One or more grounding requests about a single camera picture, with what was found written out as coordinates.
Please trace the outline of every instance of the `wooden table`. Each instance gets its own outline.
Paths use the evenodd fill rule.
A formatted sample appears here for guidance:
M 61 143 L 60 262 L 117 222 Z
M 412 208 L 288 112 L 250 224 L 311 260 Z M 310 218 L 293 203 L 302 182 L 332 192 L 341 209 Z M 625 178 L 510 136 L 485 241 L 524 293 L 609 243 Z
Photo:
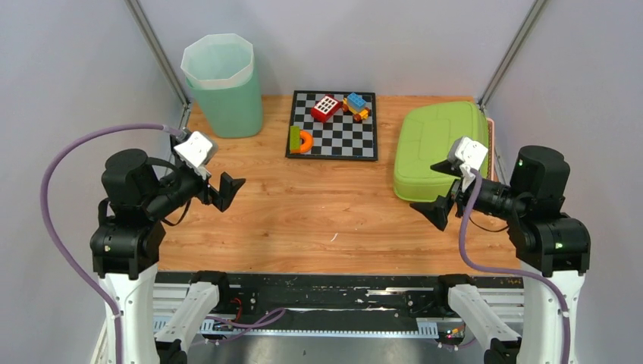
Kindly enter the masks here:
M 257 136 L 215 137 L 220 149 L 208 165 L 211 181 L 218 188 L 218 175 L 226 171 L 247 182 L 225 213 L 193 203 L 183 223 L 167 227 L 161 269 L 475 273 L 460 260 L 459 219 L 451 216 L 441 232 L 393 192 L 404 116 L 423 105 L 471 98 L 378 97 L 378 162 L 285 158 L 291 100 L 292 96 L 263 98 L 264 127 Z M 197 105 L 188 127 L 214 136 Z M 472 218 L 492 229 L 504 226 L 482 214 Z M 506 232 L 488 233 L 469 224 L 467 247 L 475 262 L 518 267 Z

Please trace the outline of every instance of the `red toy block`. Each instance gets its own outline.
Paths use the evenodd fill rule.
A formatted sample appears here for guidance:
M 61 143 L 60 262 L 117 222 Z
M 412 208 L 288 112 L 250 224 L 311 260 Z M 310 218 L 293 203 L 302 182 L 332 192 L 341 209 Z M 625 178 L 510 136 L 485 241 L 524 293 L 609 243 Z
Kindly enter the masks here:
M 342 107 L 343 102 L 333 96 L 326 95 L 310 109 L 310 116 L 317 121 L 325 123 L 333 114 Z

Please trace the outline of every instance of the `teal bucket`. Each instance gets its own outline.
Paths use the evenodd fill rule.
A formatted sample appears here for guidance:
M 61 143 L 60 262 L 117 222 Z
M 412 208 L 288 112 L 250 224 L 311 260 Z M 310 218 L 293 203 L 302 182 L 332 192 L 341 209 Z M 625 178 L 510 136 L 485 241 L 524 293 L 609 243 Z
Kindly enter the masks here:
M 262 129 L 259 74 L 252 44 L 244 38 L 205 36 L 185 49 L 181 69 L 218 137 L 251 137 Z

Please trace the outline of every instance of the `robotic arm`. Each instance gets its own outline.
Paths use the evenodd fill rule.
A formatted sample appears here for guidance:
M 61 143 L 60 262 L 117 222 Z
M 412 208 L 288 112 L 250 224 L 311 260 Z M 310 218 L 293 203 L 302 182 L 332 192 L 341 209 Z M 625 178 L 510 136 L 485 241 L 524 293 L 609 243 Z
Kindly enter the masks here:
M 458 177 L 448 196 L 412 203 L 411 207 L 443 231 L 453 205 L 457 206 L 456 217 L 463 216 L 472 195 L 468 187 L 475 179 L 471 170 L 480 168 L 486 153 L 482 144 L 469 138 L 457 140 L 447 160 L 431 166 L 434 171 Z M 437 298 L 463 318 L 487 350 L 485 364 L 560 362 L 560 343 L 566 335 L 570 342 L 568 362 L 578 363 L 574 351 L 576 307 L 589 268 L 590 237 L 580 221 L 560 212 L 568 177 L 569 165 L 562 154 L 543 146 L 525 146 L 519 151 L 510 185 L 482 180 L 472 202 L 474 210 L 507 222 L 522 271 L 558 287 L 569 307 L 563 315 L 569 316 L 571 327 L 570 332 L 564 331 L 558 296 L 535 279 L 524 279 L 525 318 L 520 338 L 489 309 L 466 276 L 443 276 Z
M 107 199 L 99 203 L 99 228 L 91 239 L 93 270 L 100 285 L 114 297 L 123 322 L 124 362 L 181 364 L 205 316 L 229 302 L 225 273 L 202 271 L 192 279 L 187 297 L 171 322 L 154 337 L 152 291 L 158 271 L 158 251 L 165 236 L 162 222 L 196 197 L 224 212 L 245 179 L 221 174 L 216 190 L 205 165 L 217 152 L 207 136 L 189 133 L 172 137 L 175 164 L 150 158 L 140 149 L 114 154 L 105 163 L 102 184 Z M 158 179 L 152 166 L 171 170 Z M 113 215 L 107 215 L 108 206 Z M 109 306 L 108 362 L 115 360 L 116 328 Z

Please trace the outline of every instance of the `metal pole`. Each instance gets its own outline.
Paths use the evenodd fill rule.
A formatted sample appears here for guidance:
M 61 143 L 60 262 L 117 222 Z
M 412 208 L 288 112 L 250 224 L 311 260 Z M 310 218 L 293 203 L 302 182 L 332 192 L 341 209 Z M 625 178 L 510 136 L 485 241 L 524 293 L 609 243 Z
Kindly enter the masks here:
M 172 70 L 172 66 L 170 65 L 168 56 L 165 55 L 165 52 L 163 52 L 161 43 L 158 42 L 158 38 L 156 38 L 154 30 L 152 30 L 152 26 L 149 24 L 149 21 L 147 20 L 147 17 L 143 12 L 141 4 L 138 2 L 138 0 L 125 0 L 125 4 L 127 4 L 127 7 L 130 9 L 134 20 L 141 29 L 141 33 L 145 37 L 145 41 L 147 41 L 147 44 L 152 50 L 152 54 L 156 58 L 156 61 L 158 61 L 158 64 L 161 66 L 163 74 L 170 82 L 174 93 L 177 94 L 177 97 L 183 104 L 183 117 L 185 117 L 185 114 L 189 115 L 190 100 L 187 98 L 187 94 L 183 90 L 183 87 L 181 87 L 177 75 Z
M 520 47 L 527 39 L 529 32 L 532 30 L 534 24 L 540 17 L 540 14 L 542 13 L 544 6 L 548 2 L 549 0 L 535 0 L 534 4 L 532 5 L 532 8 L 529 9 L 529 12 L 525 17 L 525 20 L 522 22 L 520 29 L 518 29 L 518 33 L 513 38 L 511 45 L 507 49 L 507 53 L 505 53 L 502 61 L 500 62 L 500 64 L 498 65 L 498 68 L 496 69 L 496 72 L 494 73 L 494 76 L 491 78 L 491 81 L 489 81 L 487 88 L 485 89 L 485 91 L 482 93 L 482 96 L 480 97 L 480 101 L 478 102 L 478 104 L 480 105 L 480 109 L 482 111 L 485 111 L 487 104 L 489 103 L 489 100 L 494 95 L 494 92 L 498 88 L 500 81 L 502 80 L 505 73 L 509 69 L 509 66 L 511 65 L 514 57 L 516 57 L 516 54 L 520 50 Z

